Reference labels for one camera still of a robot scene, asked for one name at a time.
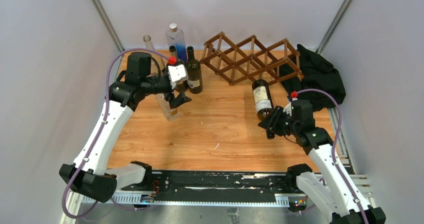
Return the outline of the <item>brown wooden wine rack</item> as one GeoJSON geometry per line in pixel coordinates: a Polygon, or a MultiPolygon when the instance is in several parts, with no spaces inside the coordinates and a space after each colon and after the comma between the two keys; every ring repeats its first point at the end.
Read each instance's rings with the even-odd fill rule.
{"type": "Polygon", "coordinates": [[[255,35],[234,43],[219,32],[204,43],[199,61],[215,75],[234,86],[246,80],[252,82],[271,78],[268,84],[304,77],[300,67],[300,52],[287,38],[265,46],[255,35]]]}

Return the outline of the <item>clear bottle black cap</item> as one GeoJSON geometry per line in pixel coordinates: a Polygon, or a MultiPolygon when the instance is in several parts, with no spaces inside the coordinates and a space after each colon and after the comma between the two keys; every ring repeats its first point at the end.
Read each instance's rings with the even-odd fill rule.
{"type": "Polygon", "coordinates": [[[170,107],[169,102],[165,99],[164,94],[155,94],[155,99],[158,102],[164,117],[168,120],[168,121],[173,121],[175,120],[179,114],[178,114],[178,110],[176,108],[172,109],[170,107]]]}

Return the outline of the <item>clear bottle black label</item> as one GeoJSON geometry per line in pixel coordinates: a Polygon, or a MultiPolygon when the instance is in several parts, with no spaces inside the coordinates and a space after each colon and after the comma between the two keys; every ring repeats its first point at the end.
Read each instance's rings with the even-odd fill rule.
{"type": "MultiPolygon", "coordinates": [[[[143,41],[144,41],[145,47],[147,49],[152,50],[152,51],[156,51],[156,49],[155,49],[155,47],[153,45],[153,42],[151,40],[151,36],[149,34],[145,34],[143,36],[143,41]]],[[[163,58],[160,55],[155,54],[155,53],[151,53],[151,56],[152,56],[152,58],[154,58],[157,61],[158,65],[160,67],[160,70],[163,73],[163,70],[165,68],[165,64],[164,64],[163,58]]]]}

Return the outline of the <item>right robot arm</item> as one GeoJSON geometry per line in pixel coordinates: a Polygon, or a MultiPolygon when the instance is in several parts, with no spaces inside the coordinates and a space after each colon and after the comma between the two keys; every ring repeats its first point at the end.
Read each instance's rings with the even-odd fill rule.
{"type": "Polygon", "coordinates": [[[309,101],[300,99],[285,108],[276,106],[258,126],[271,138],[294,136],[296,143],[318,167],[324,183],[303,163],[288,167],[285,185],[292,193],[305,193],[330,224],[386,222],[384,211],[371,205],[341,164],[328,132],[316,126],[309,101]]]}

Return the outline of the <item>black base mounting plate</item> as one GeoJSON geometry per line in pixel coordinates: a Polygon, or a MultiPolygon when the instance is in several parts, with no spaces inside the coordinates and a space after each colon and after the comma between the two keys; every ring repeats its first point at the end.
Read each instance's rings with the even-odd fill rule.
{"type": "Polygon", "coordinates": [[[309,198],[284,172],[155,170],[149,184],[130,184],[156,205],[307,206],[309,198]]]}

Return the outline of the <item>dark wine bottle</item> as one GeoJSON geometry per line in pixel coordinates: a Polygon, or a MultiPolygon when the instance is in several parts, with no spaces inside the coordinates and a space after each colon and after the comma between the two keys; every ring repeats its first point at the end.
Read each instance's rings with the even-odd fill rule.
{"type": "Polygon", "coordinates": [[[260,122],[264,121],[274,110],[272,96],[268,82],[264,79],[257,79],[252,83],[252,93],[256,116],[260,122]]]}
{"type": "Polygon", "coordinates": [[[199,94],[203,90],[203,78],[201,71],[201,64],[195,58],[194,48],[188,46],[186,48],[187,62],[185,64],[188,73],[188,89],[192,94],[199,94]]]}

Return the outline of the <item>black cloth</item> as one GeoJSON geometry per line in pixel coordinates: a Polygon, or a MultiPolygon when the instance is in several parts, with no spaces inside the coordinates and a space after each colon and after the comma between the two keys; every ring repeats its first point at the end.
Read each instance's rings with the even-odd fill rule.
{"type": "MultiPolygon", "coordinates": [[[[334,65],[322,57],[320,54],[297,44],[299,52],[299,67],[304,75],[281,81],[282,86],[288,94],[293,91],[304,89],[318,89],[331,95],[337,104],[342,104],[346,97],[346,90],[339,71],[334,65]]],[[[294,70],[289,65],[282,65],[279,68],[279,77],[293,74],[294,70]]],[[[335,104],[324,94],[318,92],[305,92],[298,95],[298,99],[308,100],[314,112],[322,109],[334,108],[335,104]]]]}

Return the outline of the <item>blue square glass bottle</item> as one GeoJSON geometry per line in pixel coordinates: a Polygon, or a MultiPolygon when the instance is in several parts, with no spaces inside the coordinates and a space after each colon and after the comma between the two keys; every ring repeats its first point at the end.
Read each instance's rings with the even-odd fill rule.
{"type": "Polygon", "coordinates": [[[176,23],[169,25],[169,30],[165,33],[168,46],[175,46],[176,53],[179,59],[184,63],[188,61],[184,32],[177,26],[176,23]]]}

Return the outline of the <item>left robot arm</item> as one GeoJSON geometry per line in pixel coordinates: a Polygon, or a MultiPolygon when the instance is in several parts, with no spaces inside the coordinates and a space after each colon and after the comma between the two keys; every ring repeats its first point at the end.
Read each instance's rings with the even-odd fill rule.
{"type": "Polygon", "coordinates": [[[87,143],[72,164],[63,164],[59,170],[60,177],[73,192],[106,203],[116,190],[135,185],[146,191],[154,185],[149,164],[132,161],[124,167],[107,168],[123,127],[147,96],[162,94],[171,109],[191,101],[184,93],[174,94],[177,83],[188,79],[184,62],[170,56],[161,68],[152,54],[152,51],[132,52],[127,58],[127,68],[112,84],[106,85],[102,113],[87,143]]]}

